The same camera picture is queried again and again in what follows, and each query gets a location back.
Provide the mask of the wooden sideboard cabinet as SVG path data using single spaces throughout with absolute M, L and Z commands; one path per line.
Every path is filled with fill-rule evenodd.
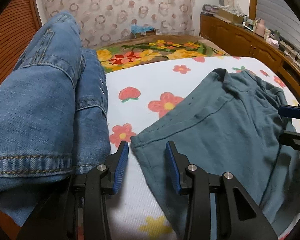
M 264 63 L 300 100 L 300 70 L 292 59 L 264 39 L 216 17 L 200 15 L 200 34 L 231 56 L 253 57 Z

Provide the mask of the cardboard box blue contents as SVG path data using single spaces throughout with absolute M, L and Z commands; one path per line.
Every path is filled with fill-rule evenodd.
M 140 26 L 136 24 L 131 26 L 130 32 L 133 38 L 141 38 L 157 34 L 157 30 L 151 26 Z

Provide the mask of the grey window blind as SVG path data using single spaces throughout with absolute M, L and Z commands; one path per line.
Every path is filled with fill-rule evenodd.
M 300 21 L 284 0 L 257 0 L 256 17 L 296 46 L 300 52 Z

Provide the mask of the wooden louvered wardrobe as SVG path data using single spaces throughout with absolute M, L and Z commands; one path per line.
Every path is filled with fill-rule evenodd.
M 0 85 L 42 26 L 36 0 L 11 0 L 0 14 Z

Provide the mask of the pink thermos jug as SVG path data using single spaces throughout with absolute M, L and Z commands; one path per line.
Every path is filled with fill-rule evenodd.
M 264 32 L 265 32 L 265 25 L 264 25 L 264 20 L 258 19 L 255 21 L 255 34 L 259 35 L 260 37 L 264 37 Z

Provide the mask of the pink circle patterned curtain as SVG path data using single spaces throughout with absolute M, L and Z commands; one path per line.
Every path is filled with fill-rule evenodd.
M 67 10 L 81 28 L 85 47 L 131 38 L 136 27 L 158 34 L 192 34 L 195 0 L 37 0 L 42 20 Z

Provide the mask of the teal green shorts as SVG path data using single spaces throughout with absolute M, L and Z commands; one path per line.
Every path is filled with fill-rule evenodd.
M 176 194 L 165 147 L 177 150 L 206 172 L 231 172 L 262 209 L 276 234 L 300 212 L 300 153 L 279 144 L 294 131 L 279 116 L 281 88 L 249 71 L 215 69 L 174 109 L 131 138 L 147 184 L 178 236 L 183 236 L 189 199 Z

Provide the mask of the white fruit flower bedsheet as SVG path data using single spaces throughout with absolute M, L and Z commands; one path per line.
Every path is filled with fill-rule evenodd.
M 279 105 L 297 105 L 286 84 L 252 57 L 203 57 L 107 74 L 108 139 L 130 145 L 123 185 L 107 200 L 113 239 L 181 239 L 188 198 L 176 194 L 166 142 L 212 174 L 231 172 L 280 237 L 300 217 L 300 152 L 280 146 Z

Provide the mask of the cardboard box on cabinet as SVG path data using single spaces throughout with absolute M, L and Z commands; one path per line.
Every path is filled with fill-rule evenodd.
M 231 12 L 228 12 L 224 9 L 219 8 L 218 9 L 218 16 L 222 19 L 227 20 L 228 22 L 231 22 L 233 24 L 242 24 L 243 23 L 243 16 L 237 16 Z

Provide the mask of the folded blue denim jeans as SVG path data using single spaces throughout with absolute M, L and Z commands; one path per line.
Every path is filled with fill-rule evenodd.
M 80 28 L 60 12 L 0 85 L 0 211 L 22 226 L 48 183 L 110 154 L 106 75 Z

